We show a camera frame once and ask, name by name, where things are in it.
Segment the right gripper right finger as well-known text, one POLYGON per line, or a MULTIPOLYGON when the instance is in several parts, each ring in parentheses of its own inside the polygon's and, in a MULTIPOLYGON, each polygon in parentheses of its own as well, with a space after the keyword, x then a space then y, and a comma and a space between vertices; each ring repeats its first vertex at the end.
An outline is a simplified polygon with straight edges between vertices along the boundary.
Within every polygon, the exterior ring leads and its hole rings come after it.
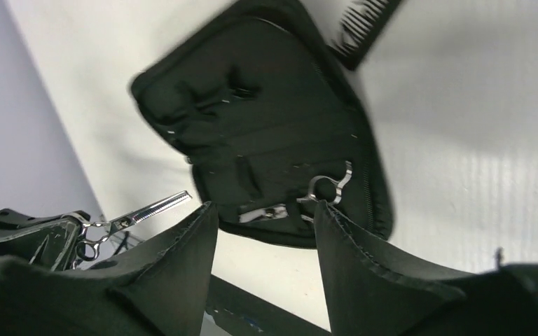
POLYGON ((538 335, 538 264, 437 265, 324 202, 314 224, 334 335, 538 335))

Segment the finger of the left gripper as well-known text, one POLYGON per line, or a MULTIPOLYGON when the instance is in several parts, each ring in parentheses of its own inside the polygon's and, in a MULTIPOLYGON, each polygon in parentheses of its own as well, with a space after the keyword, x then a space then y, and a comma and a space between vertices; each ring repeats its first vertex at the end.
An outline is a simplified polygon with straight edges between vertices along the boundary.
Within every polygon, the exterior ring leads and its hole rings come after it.
POLYGON ((72 270, 79 263, 77 243, 84 238, 90 215, 74 211, 32 217, 12 209, 0 210, 0 256, 20 258, 50 271, 72 270))

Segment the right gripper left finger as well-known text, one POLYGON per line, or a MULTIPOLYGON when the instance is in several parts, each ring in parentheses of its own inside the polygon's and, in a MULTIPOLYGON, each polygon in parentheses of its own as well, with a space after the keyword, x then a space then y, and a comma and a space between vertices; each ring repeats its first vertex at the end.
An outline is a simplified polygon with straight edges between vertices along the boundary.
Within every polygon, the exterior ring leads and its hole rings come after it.
POLYGON ((208 202, 88 269, 0 256, 0 335, 198 335, 217 233, 208 202))

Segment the silver thinning scissors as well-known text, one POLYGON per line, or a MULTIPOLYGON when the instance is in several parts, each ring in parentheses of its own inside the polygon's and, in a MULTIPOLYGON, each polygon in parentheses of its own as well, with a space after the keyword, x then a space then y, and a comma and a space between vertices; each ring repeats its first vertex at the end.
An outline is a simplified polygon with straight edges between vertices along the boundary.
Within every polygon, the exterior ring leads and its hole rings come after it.
POLYGON ((189 202, 190 200, 192 200, 191 195, 186 190, 183 190, 177 194, 161 199, 130 213, 126 213, 113 220, 103 220, 97 222, 90 222, 78 212, 63 215, 63 218, 74 218, 81 224, 78 240, 75 243, 76 259, 71 264, 71 268, 74 270, 82 262, 92 262, 98 259, 101 245, 107 242, 118 232, 126 231, 150 217, 161 214, 169 209, 179 206, 180 204, 189 202), (109 229, 109 231, 99 239, 91 240, 87 238, 88 229, 91 227, 106 227, 109 229))

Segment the silver black hair scissors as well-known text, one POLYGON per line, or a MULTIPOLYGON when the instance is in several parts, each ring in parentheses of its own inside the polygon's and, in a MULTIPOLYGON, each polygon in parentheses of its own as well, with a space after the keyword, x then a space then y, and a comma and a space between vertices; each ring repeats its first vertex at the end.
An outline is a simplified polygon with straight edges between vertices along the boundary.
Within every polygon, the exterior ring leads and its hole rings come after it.
MULTIPOLYGON (((335 196, 332 200, 327 201, 329 205, 337 205, 343 198, 343 189, 352 179, 352 163, 348 160, 345 161, 345 175, 341 179, 334 179, 326 175, 317 175, 310 179, 308 184, 307 193, 303 197, 297 197, 295 199, 295 205, 307 204, 311 202, 318 202, 324 200, 324 198, 318 197, 317 184, 321 180, 328 181, 335 190, 335 196)), ((285 203, 275 204, 260 209, 251 210, 239 215, 239 223, 250 223, 254 221, 269 221, 286 218, 290 215, 289 210, 285 203)))

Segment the black zip tool case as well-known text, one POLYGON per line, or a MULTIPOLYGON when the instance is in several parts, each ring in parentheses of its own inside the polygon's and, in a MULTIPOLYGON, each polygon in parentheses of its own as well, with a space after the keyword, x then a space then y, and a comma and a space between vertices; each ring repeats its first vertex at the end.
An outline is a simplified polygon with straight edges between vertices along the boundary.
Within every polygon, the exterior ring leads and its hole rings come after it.
POLYGON ((369 118, 299 1, 236 1, 137 75, 130 93, 183 154, 219 227, 313 249, 315 203, 383 239, 393 206, 369 118))

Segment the black comb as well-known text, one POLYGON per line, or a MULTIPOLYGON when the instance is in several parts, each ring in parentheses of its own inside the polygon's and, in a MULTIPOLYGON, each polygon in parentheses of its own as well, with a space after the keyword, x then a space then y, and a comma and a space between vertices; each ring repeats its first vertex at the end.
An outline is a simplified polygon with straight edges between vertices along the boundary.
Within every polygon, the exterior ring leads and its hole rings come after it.
POLYGON ((329 44, 346 69, 354 71, 359 67, 402 3, 402 0, 350 2, 329 44))

